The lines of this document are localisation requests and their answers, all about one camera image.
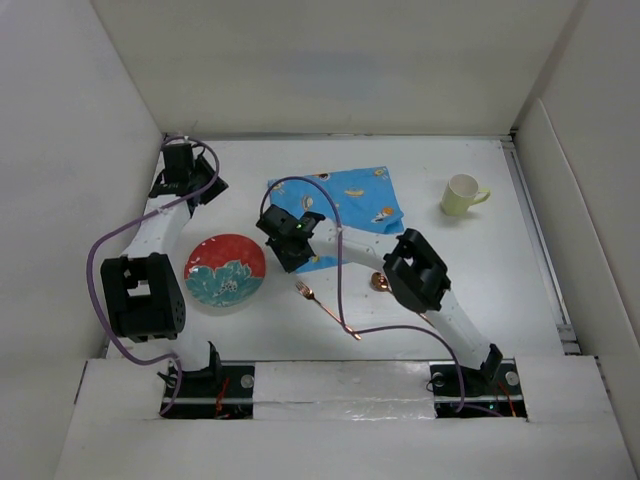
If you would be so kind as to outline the blue space print cloth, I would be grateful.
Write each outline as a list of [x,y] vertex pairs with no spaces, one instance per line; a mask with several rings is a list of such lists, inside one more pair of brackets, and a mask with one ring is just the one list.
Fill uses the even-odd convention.
[[404,216],[385,166],[313,174],[300,180],[270,180],[271,202],[296,218],[310,211],[333,220],[338,211],[348,227],[377,234],[400,234]]

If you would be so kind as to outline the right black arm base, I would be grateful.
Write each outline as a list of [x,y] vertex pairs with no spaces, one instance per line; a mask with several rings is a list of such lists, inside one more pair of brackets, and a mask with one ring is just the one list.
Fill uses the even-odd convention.
[[527,418],[520,376],[513,358],[501,362],[495,379],[489,383],[476,372],[463,368],[465,395],[461,410],[458,410],[461,391],[454,362],[430,362],[429,373],[425,388],[433,396],[437,419]]

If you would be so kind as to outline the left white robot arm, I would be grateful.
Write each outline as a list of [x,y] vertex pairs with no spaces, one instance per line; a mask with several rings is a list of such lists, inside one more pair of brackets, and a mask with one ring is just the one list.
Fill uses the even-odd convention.
[[196,393],[208,397],[222,387],[219,354],[191,331],[170,255],[195,210],[228,185],[219,176],[216,153],[200,140],[168,138],[160,163],[144,214],[131,224],[134,238],[100,267],[106,303],[100,318],[112,345],[129,361],[149,366],[170,360],[173,368],[163,377],[169,387],[176,388],[184,376]]

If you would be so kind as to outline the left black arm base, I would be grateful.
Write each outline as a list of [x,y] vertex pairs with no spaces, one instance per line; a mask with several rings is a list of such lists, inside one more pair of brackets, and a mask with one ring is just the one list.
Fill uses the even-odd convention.
[[160,416],[177,420],[248,420],[253,418],[255,365],[253,363],[223,363],[216,380],[195,372],[183,376],[175,402],[168,408],[173,395],[176,371],[169,367],[160,406]]

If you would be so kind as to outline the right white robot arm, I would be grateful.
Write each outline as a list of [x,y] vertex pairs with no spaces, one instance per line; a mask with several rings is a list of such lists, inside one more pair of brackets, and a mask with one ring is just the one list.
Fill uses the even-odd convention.
[[256,226],[267,235],[267,245],[288,273],[314,256],[381,272],[396,301],[426,315],[451,347],[468,390],[483,394],[497,384],[502,353],[459,305],[448,267],[419,231],[408,228],[398,235],[377,234],[311,211],[297,218],[276,205],[260,213]]

